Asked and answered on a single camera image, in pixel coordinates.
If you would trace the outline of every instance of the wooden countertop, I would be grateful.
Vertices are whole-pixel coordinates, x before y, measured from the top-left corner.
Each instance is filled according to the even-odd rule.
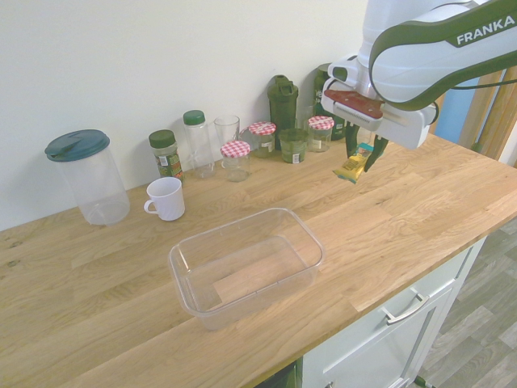
[[[0,233],[0,386],[254,386],[517,214],[517,170],[432,135],[390,144],[353,185],[344,144],[299,165],[252,158],[253,175],[187,174],[187,211],[90,226],[77,209]],[[219,331],[184,312],[166,264],[182,238],[270,207],[326,247],[302,293]]]

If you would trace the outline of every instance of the green bottle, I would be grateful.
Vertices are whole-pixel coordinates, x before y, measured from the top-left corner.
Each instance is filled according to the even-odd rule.
[[[334,119],[334,127],[332,128],[330,140],[339,140],[345,137],[345,119],[333,115],[323,109],[322,106],[323,86],[325,85],[325,81],[329,79],[329,74],[327,73],[329,65],[330,63],[325,63],[324,65],[319,65],[317,68],[316,78],[314,79],[314,114],[316,116],[329,116]]]
[[[275,76],[275,84],[267,89],[271,122],[276,125],[275,149],[280,150],[279,134],[293,129],[296,121],[296,99],[298,87],[284,75]]]

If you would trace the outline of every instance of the drawer handle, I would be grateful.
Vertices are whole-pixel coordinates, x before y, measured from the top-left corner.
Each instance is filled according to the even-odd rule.
[[[415,307],[410,310],[407,310],[404,314],[400,314],[398,317],[394,317],[389,311],[385,310],[386,316],[388,317],[388,326],[393,325],[394,323],[403,321],[404,319],[410,317],[417,311],[419,311],[429,300],[429,296],[424,297],[422,294],[417,293],[417,299],[420,301]]]

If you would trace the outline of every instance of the red gingham lid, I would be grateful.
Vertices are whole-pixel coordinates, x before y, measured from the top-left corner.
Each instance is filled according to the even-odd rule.
[[[268,121],[259,121],[258,123],[250,125],[249,129],[254,135],[271,135],[276,131],[276,125]]]
[[[334,120],[332,117],[315,116],[309,119],[309,127],[312,129],[331,129],[334,127]]]
[[[232,140],[221,147],[221,154],[225,158],[240,158],[250,153],[250,145],[242,140]]]

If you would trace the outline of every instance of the green shaker bottle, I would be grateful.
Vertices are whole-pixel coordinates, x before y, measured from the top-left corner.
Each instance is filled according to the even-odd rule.
[[[291,129],[296,121],[296,99],[298,87],[284,75],[275,76],[275,85],[267,89],[271,122],[276,125],[275,149],[280,150],[280,133]]]

